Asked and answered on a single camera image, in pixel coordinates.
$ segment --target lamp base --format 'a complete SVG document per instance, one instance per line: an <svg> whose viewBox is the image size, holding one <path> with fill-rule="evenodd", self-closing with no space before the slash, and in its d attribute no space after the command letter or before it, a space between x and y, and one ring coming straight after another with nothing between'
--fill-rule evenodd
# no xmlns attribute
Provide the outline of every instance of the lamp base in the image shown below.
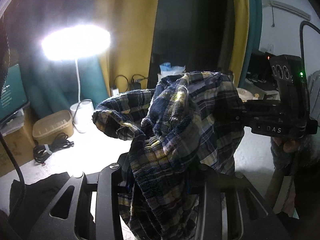
<svg viewBox="0 0 320 240"><path fill-rule="evenodd" d="M92 101L89 100L75 103L70 106L73 124L80 133L84 133L89 129L89 126L92 123L93 111L94 108Z"/></svg>

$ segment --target white table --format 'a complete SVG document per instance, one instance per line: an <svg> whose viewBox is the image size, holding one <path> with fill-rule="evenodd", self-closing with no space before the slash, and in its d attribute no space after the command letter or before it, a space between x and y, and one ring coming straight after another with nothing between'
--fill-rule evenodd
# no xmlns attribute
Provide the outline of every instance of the white table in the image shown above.
<svg viewBox="0 0 320 240"><path fill-rule="evenodd" d="M269 136L251 133L244 128L244 137L235 154L236 171L241 171L264 197L275 170Z"/></svg>
<svg viewBox="0 0 320 240"><path fill-rule="evenodd" d="M42 166L35 161L22 165L25 183L32 184L56 173L68 172L72 176L77 171L91 174L118 160L120 154L130 149L131 141L123 141L106 136L92 123L86 133L76 130L69 138L75 145L53 153ZM9 195L12 181L19 180L15 170L0 178L0 209L9 214Z"/></svg>

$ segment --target monitor screen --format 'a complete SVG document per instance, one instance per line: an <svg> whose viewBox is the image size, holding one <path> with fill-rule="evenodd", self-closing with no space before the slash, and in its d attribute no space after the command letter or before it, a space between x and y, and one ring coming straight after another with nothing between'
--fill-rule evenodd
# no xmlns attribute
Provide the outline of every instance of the monitor screen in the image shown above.
<svg viewBox="0 0 320 240"><path fill-rule="evenodd" d="M18 64L8 69L2 95L0 98L0 124L28 103L21 80Z"/></svg>

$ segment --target human hand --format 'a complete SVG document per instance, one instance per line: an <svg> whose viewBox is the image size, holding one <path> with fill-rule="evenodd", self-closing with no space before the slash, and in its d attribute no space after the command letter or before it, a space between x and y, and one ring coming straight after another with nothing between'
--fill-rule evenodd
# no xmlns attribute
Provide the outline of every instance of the human hand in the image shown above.
<svg viewBox="0 0 320 240"><path fill-rule="evenodd" d="M300 141L285 141L284 139L277 137L273 137L272 139L278 146L283 144L283 151L285 153L293 153L300 149Z"/></svg>

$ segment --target plaid cloth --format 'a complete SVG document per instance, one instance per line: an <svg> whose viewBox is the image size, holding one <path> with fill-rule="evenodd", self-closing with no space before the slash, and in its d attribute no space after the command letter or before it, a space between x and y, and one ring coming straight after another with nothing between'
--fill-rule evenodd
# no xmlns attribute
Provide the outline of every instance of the plaid cloth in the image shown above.
<svg viewBox="0 0 320 240"><path fill-rule="evenodd" d="M186 170L197 156L217 172L234 171L244 129L219 119L243 108L229 78L197 72L163 78L100 103L93 122L106 135L132 140L132 195L119 195L121 217L138 239L189 239L198 196L187 194Z"/></svg>

